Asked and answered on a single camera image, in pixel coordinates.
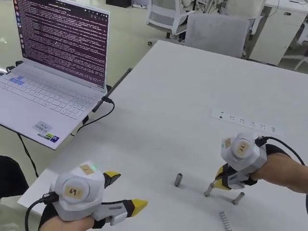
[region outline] laptop screen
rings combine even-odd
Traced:
[[[57,0],[13,0],[25,58],[104,86],[109,15]]]

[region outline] black glove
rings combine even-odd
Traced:
[[[43,211],[42,217],[40,219],[38,230],[48,220],[50,220],[51,218],[54,218],[56,216],[58,216],[58,213],[57,213],[56,209],[54,208],[53,204],[46,205],[46,207]],[[101,229],[105,225],[105,223],[106,223],[106,219],[99,220],[99,221],[94,220],[94,225],[93,225],[92,229]]]

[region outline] white cabinet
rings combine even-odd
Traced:
[[[306,18],[306,13],[272,8],[249,56],[250,59],[278,65],[295,34]]]

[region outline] chair backrest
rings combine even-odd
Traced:
[[[188,17],[185,45],[241,57],[249,21],[220,14],[198,13]]]
[[[172,29],[174,20],[180,15],[180,0],[149,0],[147,23]]]

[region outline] sticker with number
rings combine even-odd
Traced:
[[[249,148],[249,143],[242,141],[237,147],[237,154],[244,157]]]
[[[81,165],[80,168],[86,175],[94,173],[93,169],[89,165]]]
[[[33,128],[40,134],[46,135],[52,127],[42,121],[39,121],[36,125],[33,126]]]
[[[74,199],[81,199],[83,194],[83,189],[76,188],[73,186],[67,186],[64,191],[64,196],[71,197]]]

